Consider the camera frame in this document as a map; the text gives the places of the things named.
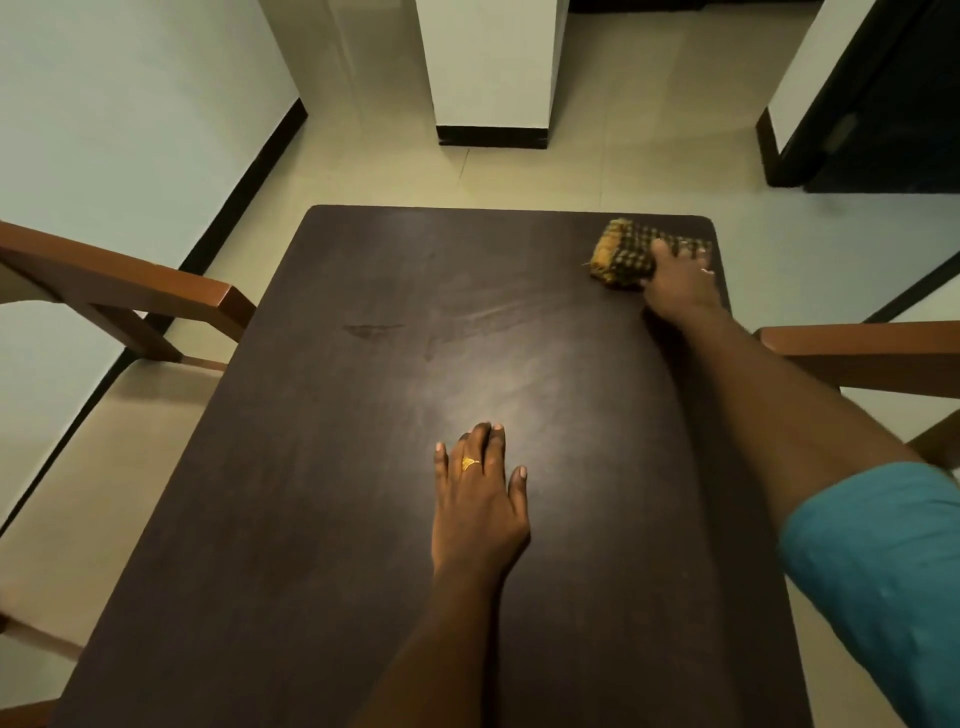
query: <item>teal shirt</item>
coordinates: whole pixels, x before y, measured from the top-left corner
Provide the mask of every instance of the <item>teal shirt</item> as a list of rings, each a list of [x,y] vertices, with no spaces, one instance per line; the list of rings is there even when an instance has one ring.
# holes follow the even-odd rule
[[[960,726],[960,490],[920,463],[817,494],[780,534],[790,578],[911,728]]]

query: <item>tiled floor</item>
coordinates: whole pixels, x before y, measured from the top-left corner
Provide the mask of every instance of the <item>tiled floor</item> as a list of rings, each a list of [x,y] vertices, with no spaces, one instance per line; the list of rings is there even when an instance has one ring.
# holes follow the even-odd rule
[[[263,4],[310,119],[208,271],[255,301],[303,213],[323,203],[703,214],[748,328],[862,320],[955,252],[952,198],[764,184],[753,125],[815,5],[571,16],[550,147],[529,151],[437,145],[412,2]],[[197,356],[228,358],[233,346],[185,322],[169,336]],[[791,595],[818,726],[898,725]],[[7,654],[0,645],[0,669]],[[33,682],[0,704],[56,693],[68,672],[36,660],[30,670]]]

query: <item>checkered cloth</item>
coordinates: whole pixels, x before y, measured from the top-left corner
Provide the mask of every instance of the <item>checkered cloth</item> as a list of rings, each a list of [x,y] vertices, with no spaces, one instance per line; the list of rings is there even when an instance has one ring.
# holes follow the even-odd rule
[[[650,253],[650,245],[660,238],[676,255],[689,250],[710,252],[708,240],[671,235],[647,226],[638,227],[633,220],[619,217],[611,220],[600,237],[590,261],[590,274],[611,288],[639,288],[642,279],[654,275],[656,261]]]

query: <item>black baseboard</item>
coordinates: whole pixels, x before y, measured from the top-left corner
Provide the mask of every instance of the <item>black baseboard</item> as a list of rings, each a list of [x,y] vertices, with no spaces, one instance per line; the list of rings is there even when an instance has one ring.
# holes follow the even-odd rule
[[[253,160],[250,167],[248,167],[244,176],[240,178],[240,181],[233,188],[233,191],[230,192],[227,201],[224,202],[223,207],[220,208],[216,217],[213,218],[213,222],[210,223],[210,226],[204,234],[200,236],[200,240],[197,241],[197,244],[194,245],[190,253],[187,254],[187,257],[180,265],[180,270],[186,271],[187,273],[194,273],[198,276],[206,272],[210,263],[213,262],[213,258],[216,257],[217,253],[219,253],[220,249],[224,246],[224,243],[227,242],[227,238],[240,221],[247,206],[259,191],[260,186],[267,179],[267,176],[279,161],[280,157],[283,156],[283,152],[293,140],[297,131],[300,130],[303,122],[306,121],[306,116],[306,107],[303,105],[303,101],[298,99],[297,102],[290,107],[290,110],[287,111],[274,132],[270,135],[270,138],[267,139],[267,143],[263,145],[260,153],[256,156],[256,159]],[[152,313],[147,316],[146,321],[157,331],[163,333],[170,327],[170,324],[173,323],[173,318],[170,316],[158,316]],[[57,442],[53,451],[44,461],[36,477],[34,477],[30,485],[27,486],[27,490],[19,498],[10,514],[5,518],[3,525],[0,526],[0,536],[3,535],[13,519],[16,518],[16,514],[23,508],[23,504],[27,502],[27,498],[30,497],[31,493],[36,489],[36,486],[43,479],[43,476],[50,470],[50,466],[53,465],[57,456],[60,455],[63,448],[66,447],[66,444],[70,442],[70,438],[73,437],[74,432],[84,423],[86,416],[90,414],[90,411],[96,406],[97,402],[100,401],[101,397],[107,392],[107,389],[110,388],[113,382],[123,374],[124,370],[127,369],[136,358],[135,353],[129,349],[125,349],[117,360],[113,362],[113,365],[108,369],[104,378],[97,384],[93,393],[87,398],[86,402],[84,402],[84,406],[81,407],[80,412],[74,418],[73,422],[70,423],[70,426],[60,438],[60,441]]]
[[[224,247],[230,233],[240,222],[240,218],[243,217],[243,213],[253,201],[256,193],[260,191],[260,187],[267,180],[274,165],[283,156],[287,146],[293,141],[300,127],[303,126],[306,116],[306,107],[303,105],[303,101],[297,99],[296,103],[280,120],[280,123],[276,125],[276,129],[267,139],[267,143],[263,145],[256,159],[244,172],[240,182],[230,192],[224,206],[213,218],[213,222],[210,223],[204,234],[200,236],[200,240],[187,254],[183,263],[180,264],[180,270],[197,276],[206,273],[206,269],[210,267],[213,258]],[[146,321],[157,331],[163,333],[173,323],[173,318],[151,313],[147,315]]]
[[[863,323],[886,324],[893,321],[907,308],[919,303],[940,286],[957,276],[960,276],[960,253],[948,258],[945,263],[937,266],[932,272],[911,285],[877,313],[869,316]]]
[[[546,149],[547,129],[527,127],[437,127],[444,147]]]
[[[777,136],[774,134],[773,121],[770,110],[764,109],[756,122],[756,141],[760,145],[760,160],[763,162],[763,176],[771,187],[783,186],[780,181],[780,149],[777,146]]]

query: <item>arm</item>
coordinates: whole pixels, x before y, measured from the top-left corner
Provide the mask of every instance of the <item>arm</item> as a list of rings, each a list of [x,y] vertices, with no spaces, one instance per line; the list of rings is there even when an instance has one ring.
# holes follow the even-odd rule
[[[437,445],[430,596],[350,728],[480,725],[493,595],[530,533],[526,469],[514,470],[508,489],[505,448],[503,427],[487,424],[465,434],[451,458]]]
[[[654,245],[647,303],[679,328],[707,371],[733,438],[781,528],[808,498],[887,463],[923,462],[839,392],[760,345],[720,304],[704,258]]]
[[[784,571],[907,725],[960,725],[955,482],[747,334],[704,259],[655,251],[647,301],[707,370],[762,484]]]

